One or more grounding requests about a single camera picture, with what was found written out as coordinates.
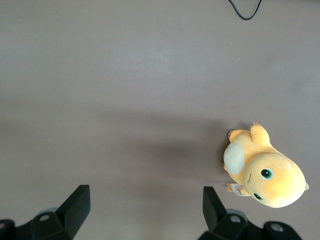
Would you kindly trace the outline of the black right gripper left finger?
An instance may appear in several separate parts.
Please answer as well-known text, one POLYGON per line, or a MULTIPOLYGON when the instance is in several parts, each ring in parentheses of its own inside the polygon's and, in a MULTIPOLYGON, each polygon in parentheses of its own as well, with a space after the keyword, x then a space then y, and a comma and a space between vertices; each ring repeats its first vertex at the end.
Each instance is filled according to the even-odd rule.
POLYGON ((16 226, 0 221, 2 240, 72 240, 91 210, 90 186, 79 185, 58 208, 41 211, 29 222, 16 226))

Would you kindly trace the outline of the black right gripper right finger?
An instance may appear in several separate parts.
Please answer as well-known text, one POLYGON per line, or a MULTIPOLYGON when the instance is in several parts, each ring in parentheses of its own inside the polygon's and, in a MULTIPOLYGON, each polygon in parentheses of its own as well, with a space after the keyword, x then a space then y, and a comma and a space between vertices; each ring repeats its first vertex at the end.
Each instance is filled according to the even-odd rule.
POLYGON ((300 240, 288 224, 267 221, 263 227, 254 225, 246 214, 226 209, 212 186, 203 188, 202 212, 208 228, 200 240, 300 240))

